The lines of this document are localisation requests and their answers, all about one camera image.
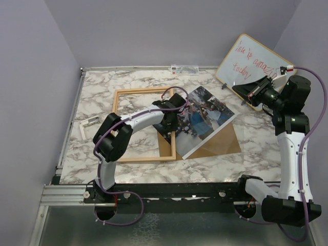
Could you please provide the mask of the colour photo print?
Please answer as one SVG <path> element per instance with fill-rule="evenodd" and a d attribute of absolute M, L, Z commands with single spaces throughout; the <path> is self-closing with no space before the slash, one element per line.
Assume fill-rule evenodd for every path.
<path fill-rule="evenodd" d="M 187 159 L 236 116 L 234 111 L 206 88 L 197 87 L 189 93 L 188 105 L 177 116 L 177 154 L 182 159 Z"/>

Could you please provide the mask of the light wooden picture frame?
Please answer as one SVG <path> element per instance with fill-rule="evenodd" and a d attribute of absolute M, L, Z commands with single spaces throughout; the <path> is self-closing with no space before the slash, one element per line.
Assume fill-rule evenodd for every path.
<path fill-rule="evenodd" d="M 114 100 L 112 110 L 117 113 L 119 96 L 122 94 L 148 94 L 148 93 L 166 93 L 169 91 L 170 96 L 173 96 L 174 90 L 171 87 L 149 87 L 149 88 L 133 88 L 133 89 L 119 89 L 114 93 Z M 129 157 L 120 158 L 118 162 L 164 162 L 176 160 L 176 139 L 175 132 L 171 132 L 171 156 L 163 157 Z"/>

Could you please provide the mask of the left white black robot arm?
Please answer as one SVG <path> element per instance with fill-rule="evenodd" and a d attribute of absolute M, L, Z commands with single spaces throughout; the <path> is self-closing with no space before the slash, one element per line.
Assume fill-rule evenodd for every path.
<path fill-rule="evenodd" d="M 110 113 L 93 137 L 94 156 L 98 159 L 95 178 L 95 196 L 102 202 L 112 199 L 115 185 L 115 169 L 117 161 L 124 155 L 131 136 L 149 126 L 160 124 L 172 132 L 177 129 L 177 115 L 188 105 L 189 98 L 175 93 L 168 100 L 154 101 L 144 110 L 118 116 Z"/>

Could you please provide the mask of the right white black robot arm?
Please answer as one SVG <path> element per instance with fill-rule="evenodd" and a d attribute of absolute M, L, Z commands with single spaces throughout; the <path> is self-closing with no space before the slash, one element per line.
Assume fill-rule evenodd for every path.
<path fill-rule="evenodd" d="M 302 227 L 321 215 L 321 206 L 314 204 L 307 175 L 307 137 L 309 118 L 302 112 L 311 91 L 311 82 L 302 76 L 288 78 L 281 92 L 274 80 L 265 76 L 255 82 L 234 85 L 232 89 L 253 106 L 259 104 L 272 110 L 272 123 L 280 147 L 281 182 L 278 192 L 262 178 L 242 175 L 235 194 L 240 200 L 253 197 L 261 205 L 266 222 Z"/>

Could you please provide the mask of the clear frame glass pane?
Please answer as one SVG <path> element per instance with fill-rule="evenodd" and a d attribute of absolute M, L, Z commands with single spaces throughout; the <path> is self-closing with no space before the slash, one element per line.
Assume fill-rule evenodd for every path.
<path fill-rule="evenodd" d="M 262 150 L 262 142 L 270 136 L 269 117 L 241 104 L 241 99 L 229 89 L 222 89 L 217 81 L 204 85 L 237 116 L 204 143 L 191 158 L 226 154 L 248 155 Z"/>

